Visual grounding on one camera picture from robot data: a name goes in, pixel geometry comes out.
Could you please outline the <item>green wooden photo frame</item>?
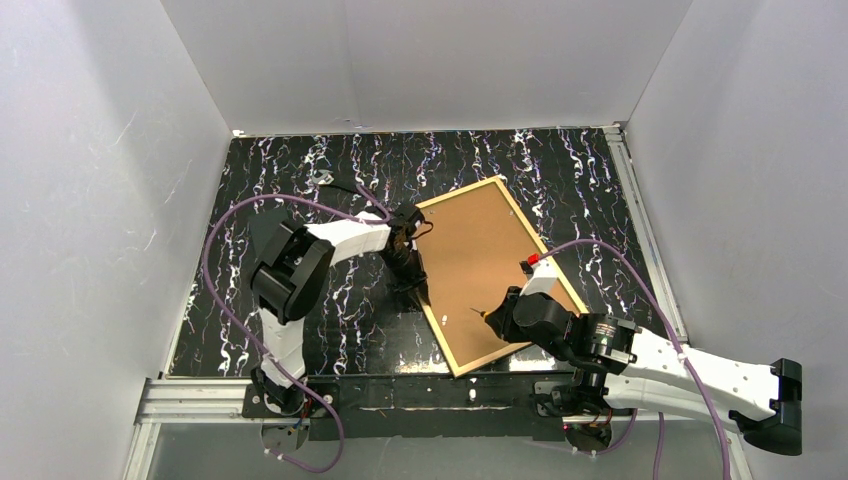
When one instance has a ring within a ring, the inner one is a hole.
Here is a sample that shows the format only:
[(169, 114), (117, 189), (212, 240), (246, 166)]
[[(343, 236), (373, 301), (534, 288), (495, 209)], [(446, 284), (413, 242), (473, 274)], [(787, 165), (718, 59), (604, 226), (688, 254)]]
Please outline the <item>green wooden photo frame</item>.
[(494, 176), (418, 205), (432, 224), (416, 246), (427, 274), (422, 308), (454, 377), (523, 349), (499, 339), (470, 308), (492, 311), (522, 287), (520, 262), (546, 252), (501, 178)]

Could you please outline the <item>orange handled screwdriver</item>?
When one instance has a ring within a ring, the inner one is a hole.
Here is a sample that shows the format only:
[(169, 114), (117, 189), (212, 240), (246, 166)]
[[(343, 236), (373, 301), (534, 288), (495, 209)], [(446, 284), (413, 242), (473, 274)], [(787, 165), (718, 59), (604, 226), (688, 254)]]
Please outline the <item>orange handled screwdriver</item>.
[(470, 308), (470, 310), (483, 319), (487, 318), (491, 314), (491, 311), (478, 310), (476, 308)]

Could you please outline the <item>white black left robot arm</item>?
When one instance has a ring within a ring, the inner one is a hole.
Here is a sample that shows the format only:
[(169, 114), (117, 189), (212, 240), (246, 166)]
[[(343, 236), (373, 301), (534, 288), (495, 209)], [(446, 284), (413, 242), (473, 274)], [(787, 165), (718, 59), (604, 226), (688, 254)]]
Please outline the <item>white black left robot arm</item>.
[(255, 215), (249, 234), (256, 262), (249, 286), (262, 320), (262, 362), (251, 372), (258, 398), (273, 412), (300, 412), (304, 393), (294, 386), (305, 376), (304, 318), (317, 305), (335, 264), (377, 253), (392, 275), (392, 291), (426, 300), (427, 275), (416, 239), (427, 221), (403, 204), (388, 218), (363, 211), (352, 220), (301, 224), (281, 209)]

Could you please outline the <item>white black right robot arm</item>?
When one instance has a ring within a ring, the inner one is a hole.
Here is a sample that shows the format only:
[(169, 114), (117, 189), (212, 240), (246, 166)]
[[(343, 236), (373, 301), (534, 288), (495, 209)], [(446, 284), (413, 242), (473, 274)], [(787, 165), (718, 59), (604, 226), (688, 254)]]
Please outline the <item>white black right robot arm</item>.
[(718, 422), (770, 453), (803, 452), (803, 368), (726, 359), (675, 345), (634, 322), (576, 314), (552, 296), (511, 287), (481, 318), (508, 343), (532, 343), (574, 369), (572, 380), (535, 394), (541, 413), (651, 410)]

